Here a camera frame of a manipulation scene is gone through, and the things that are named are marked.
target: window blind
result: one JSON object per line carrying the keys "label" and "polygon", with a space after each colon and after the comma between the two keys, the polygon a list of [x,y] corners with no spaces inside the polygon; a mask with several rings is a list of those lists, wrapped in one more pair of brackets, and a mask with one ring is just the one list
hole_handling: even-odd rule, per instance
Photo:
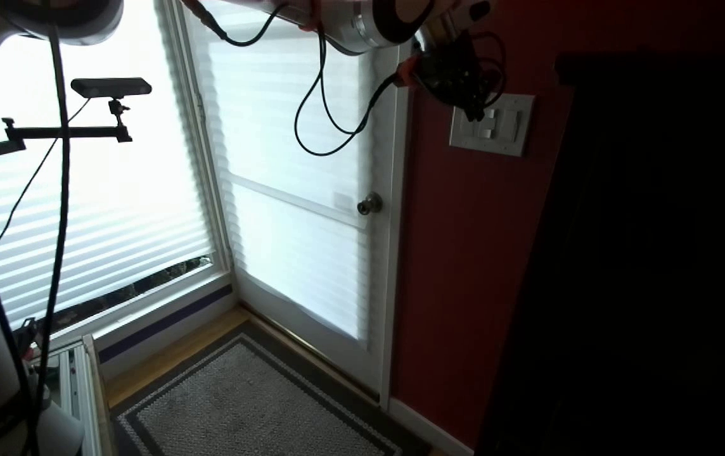
{"label": "window blind", "polygon": [[[254,35],[266,21],[266,14],[227,2],[209,7],[234,38]],[[295,142],[295,113],[317,75],[315,33],[276,21],[244,52],[219,43],[194,21],[191,43],[239,280],[363,337],[376,232],[355,205],[372,185],[376,130],[329,159],[315,159]],[[329,52],[327,99],[346,130],[358,127],[377,81],[371,57]],[[319,91],[301,114],[301,137],[315,151],[346,140],[327,121]]]}
{"label": "window blind", "polygon": [[[126,2],[105,43],[63,45],[66,80],[142,77],[149,96],[126,96],[134,142],[71,142],[71,222],[58,309],[105,298],[187,260],[210,257],[205,210],[191,166],[181,106],[152,2]],[[68,109],[81,106],[68,91]],[[57,127],[58,106],[47,42],[9,38],[0,49],[0,116]],[[73,121],[111,127],[106,99]],[[49,142],[0,157],[0,232]],[[0,295],[12,324],[43,317],[58,225],[62,146],[47,162],[0,243]]]}

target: orange wall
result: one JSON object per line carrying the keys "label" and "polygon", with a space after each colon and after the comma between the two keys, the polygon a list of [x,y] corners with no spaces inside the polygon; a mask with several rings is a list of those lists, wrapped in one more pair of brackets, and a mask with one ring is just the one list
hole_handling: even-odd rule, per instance
{"label": "orange wall", "polygon": [[564,52],[725,49],[725,0],[499,0],[510,91],[538,94],[523,159],[447,147],[448,109],[415,96],[393,396],[474,447],[565,133]]}

